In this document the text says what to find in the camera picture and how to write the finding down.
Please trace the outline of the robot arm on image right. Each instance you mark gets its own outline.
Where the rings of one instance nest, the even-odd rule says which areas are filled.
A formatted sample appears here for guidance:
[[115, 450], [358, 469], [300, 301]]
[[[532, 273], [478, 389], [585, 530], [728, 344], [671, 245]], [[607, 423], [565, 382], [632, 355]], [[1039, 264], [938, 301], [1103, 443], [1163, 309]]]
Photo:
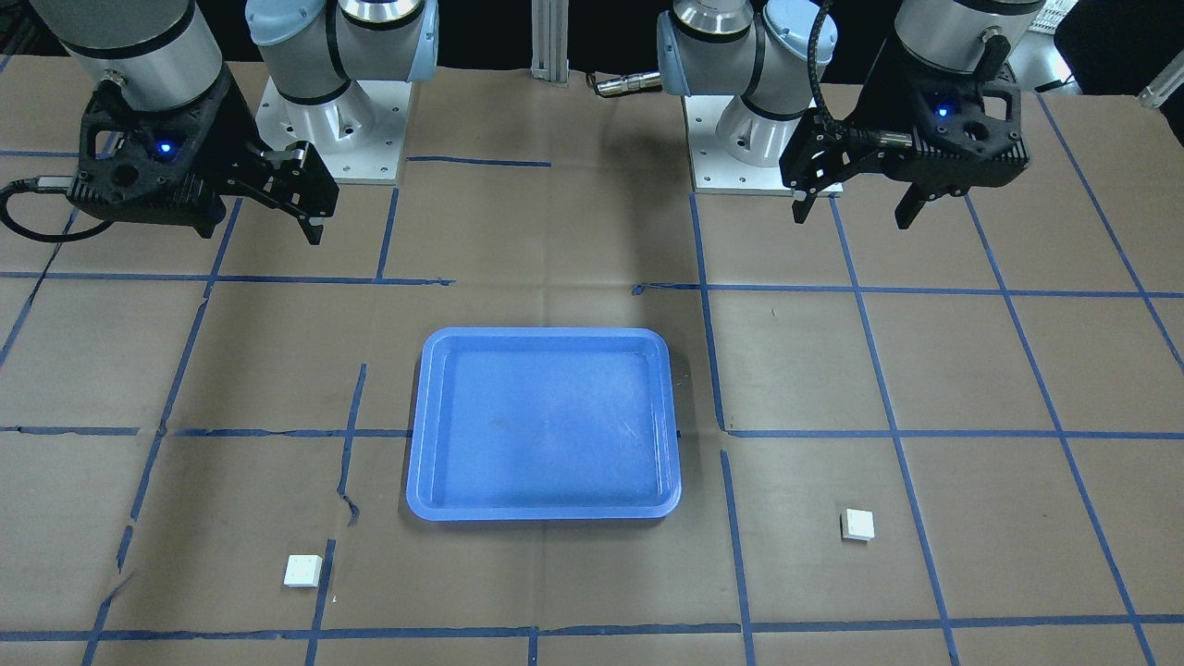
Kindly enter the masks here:
[[676, 1], [657, 20], [665, 92], [731, 94], [752, 117], [789, 122], [777, 156], [799, 193], [794, 222], [852, 177], [906, 184], [894, 211], [910, 228], [926, 203], [1003, 187], [1031, 164], [1009, 57], [1041, 1], [905, 1], [845, 119], [821, 92], [841, 30], [829, 1]]

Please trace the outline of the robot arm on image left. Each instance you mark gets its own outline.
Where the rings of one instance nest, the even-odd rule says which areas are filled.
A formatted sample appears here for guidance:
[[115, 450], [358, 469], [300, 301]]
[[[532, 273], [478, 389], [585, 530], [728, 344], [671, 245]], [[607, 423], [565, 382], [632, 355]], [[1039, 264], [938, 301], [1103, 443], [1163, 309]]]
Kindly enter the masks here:
[[379, 143], [385, 119], [363, 84], [430, 81], [436, 1], [237, 1], [283, 119], [277, 143], [229, 68], [199, 1], [34, 1], [56, 41], [94, 81], [70, 177], [17, 179], [17, 196], [60, 196], [92, 228], [28, 241], [94, 239], [114, 225], [189, 228], [211, 239], [229, 196], [290, 216], [309, 244], [337, 209], [346, 155]]

